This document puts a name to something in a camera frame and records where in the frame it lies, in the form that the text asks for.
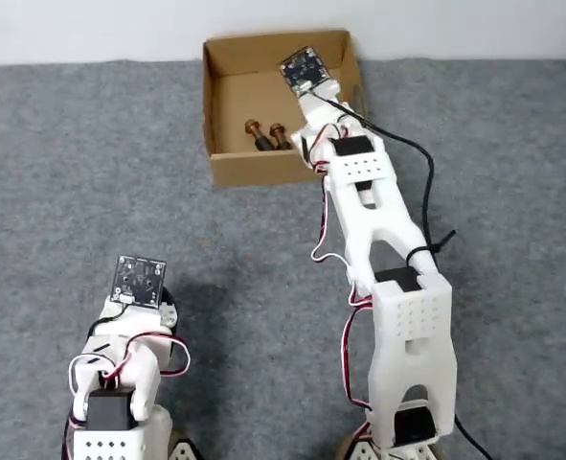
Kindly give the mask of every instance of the copper bolt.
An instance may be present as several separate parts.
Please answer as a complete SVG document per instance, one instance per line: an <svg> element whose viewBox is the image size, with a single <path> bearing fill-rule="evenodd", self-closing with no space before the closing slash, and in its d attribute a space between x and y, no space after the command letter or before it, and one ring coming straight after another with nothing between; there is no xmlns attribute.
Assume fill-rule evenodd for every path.
<svg viewBox="0 0 566 460"><path fill-rule="evenodd" d="M244 130L246 131L247 134L253 134L253 136L255 137L255 139L263 136L263 134L260 131L260 122L258 122L257 120L247 120L246 123L244 124Z"/></svg>
<svg viewBox="0 0 566 460"><path fill-rule="evenodd" d="M257 120L247 120L244 124L244 130L247 134L252 134L255 138L255 147L258 150L273 150L274 146L270 142L270 140L263 135L260 130L260 122Z"/></svg>
<svg viewBox="0 0 566 460"><path fill-rule="evenodd" d="M270 127L270 136L276 139L276 143L278 144L276 146L277 150L291 149L291 144L284 137L284 132L285 132L284 126L281 125L280 123L275 123Z"/></svg>

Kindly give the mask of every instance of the circuit board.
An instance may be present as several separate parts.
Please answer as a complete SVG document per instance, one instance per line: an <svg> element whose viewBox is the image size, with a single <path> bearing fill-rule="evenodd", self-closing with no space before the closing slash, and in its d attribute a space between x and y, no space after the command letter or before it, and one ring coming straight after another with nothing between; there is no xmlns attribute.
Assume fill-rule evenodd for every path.
<svg viewBox="0 0 566 460"><path fill-rule="evenodd" d="M166 263L119 256L110 298L115 302L158 309L164 290Z"/></svg>
<svg viewBox="0 0 566 460"><path fill-rule="evenodd" d="M298 98L331 78L317 52L309 46L285 59L280 68L286 83Z"/></svg>

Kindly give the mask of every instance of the black cable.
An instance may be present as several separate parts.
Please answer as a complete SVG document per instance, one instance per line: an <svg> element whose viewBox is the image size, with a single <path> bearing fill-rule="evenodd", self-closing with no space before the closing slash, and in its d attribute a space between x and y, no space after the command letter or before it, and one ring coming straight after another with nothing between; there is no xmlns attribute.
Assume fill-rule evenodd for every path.
<svg viewBox="0 0 566 460"><path fill-rule="evenodd" d="M362 117L358 113L353 112L352 110L344 107L343 105L341 105L339 103L336 103L334 101L330 101L330 100L327 100L325 98L322 98L321 96L319 96L315 93L311 93L311 94L315 98L320 99L321 101L337 108L341 112L344 112L346 115L353 117L355 120L359 121L359 123L361 123L364 127L367 127L368 129L370 129L370 130L372 130L372 131L374 131L378 134L381 134L385 137L388 137L388 138L393 139L395 141L401 142L402 144L406 144L407 146L410 146L410 147L418 150L419 153L421 153L425 157L425 159L427 160L427 167L429 169L429 172L427 174L427 181L425 182L425 191L423 193L423 202L422 202L422 205L421 205L421 220L422 220L422 226L423 226L423 236L425 237L425 241L427 242L427 244L425 246L420 246L420 247L416 247L416 248L412 249L408 253L408 256L406 256L406 265L409 265L410 259L420 251L430 251L432 253L433 257L434 257L434 262L435 262L436 261L435 254L438 254L442 250L442 247L445 244L447 244L451 238L453 238L453 236L455 235L456 232L455 232L455 230L451 230L440 242L432 243L431 232L430 232L430 229L429 229L428 212L427 212L428 208L429 208L429 196L431 194L432 183L434 181L434 158L432 157L432 155L426 149L424 149L423 146L421 146L417 142L412 141L410 139L406 139L405 137L398 136L397 134L393 134L392 132L387 131L386 129L383 129L380 126L375 125L374 123L372 123L371 121ZM457 415L455 415L455 426L462 433L462 435L465 437L465 439L475 449L477 449L479 452L481 452L481 454L483 454L483 456L486 458L486 460L493 460L493 457L487 452L487 450L483 446L481 446L467 432L467 430L464 428L464 426L462 425L462 423L459 420L459 417L457 417Z"/></svg>
<svg viewBox="0 0 566 460"><path fill-rule="evenodd" d="M462 425L462 422L459 420L459 417L455 415L455 426L457 429L462 433L468 443L470 443L475 449L483 454L486 460L493 460L493 457L487 452L487 450L476 441L470 433Z"/></svg>
<svg viewBox="0 0 566 460"><path fill-rule="evenodd" d="M406 266L410 266L410 260L413 258L413 256L415 254L417 254L420 251L431 252L432 256L434 257L434 261L435 261L436 260L435 254L440 253L442 251L442 248L444 247L444 245L447 244L450 241L450 239L455 236L456 233L457 232L455 230L451 230L450 232L448 232L446 234L446 236L444 238L442 238L442 240L440 242L435 242L431 246L418 246L418 247L414 248L406 256Z"/></svg>
<svg viewBox="0 0 566 460"><path fill-rule="evenodd" d="M89 328L89 332L87 333L87 339L89 339L89 337L95 333L95 328L100 326L100 324L109 323L110 321L114 321L115 319L119 319L123 315L123 313L125 313L125 310L127 310L127 307L129 307L129 304L123 305L123 308L121 309L120 313L115 314L114 316L106 316L104 318L100 318L97 321L95 321L91 325L91 327Z"/></svg>

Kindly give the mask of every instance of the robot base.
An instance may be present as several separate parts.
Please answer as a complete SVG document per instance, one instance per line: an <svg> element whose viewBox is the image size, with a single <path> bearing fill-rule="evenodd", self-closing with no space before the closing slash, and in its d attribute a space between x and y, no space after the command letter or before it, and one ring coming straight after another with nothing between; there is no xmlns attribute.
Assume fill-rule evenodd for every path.
<svg viewBox="0 0 566 460"><path fill-rule="evenodd" d="M335 460L444 460L444 456L439 446L431 445L427 448L396 449L388 457L381 457L369 441L353 441L349 436L338 449Z"/></svg>
<svg viewBox="0 0 566 460"><path fill-rule="evenodd" d="M179 429L173 429L168 444L169 460L204 460L189 437Z"/></svg>

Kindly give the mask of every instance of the white plastic bracket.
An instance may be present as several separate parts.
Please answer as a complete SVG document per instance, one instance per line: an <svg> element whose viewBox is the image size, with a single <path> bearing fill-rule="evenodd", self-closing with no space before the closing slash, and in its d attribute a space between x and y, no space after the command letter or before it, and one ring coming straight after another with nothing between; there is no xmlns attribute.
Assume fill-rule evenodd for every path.
<svg viewBox="0 0 566 460"><path fill-rule="evenodd" d="M73 460L168 460L171 417L154 405L147 422L128 431L74 432Z"/></svg>

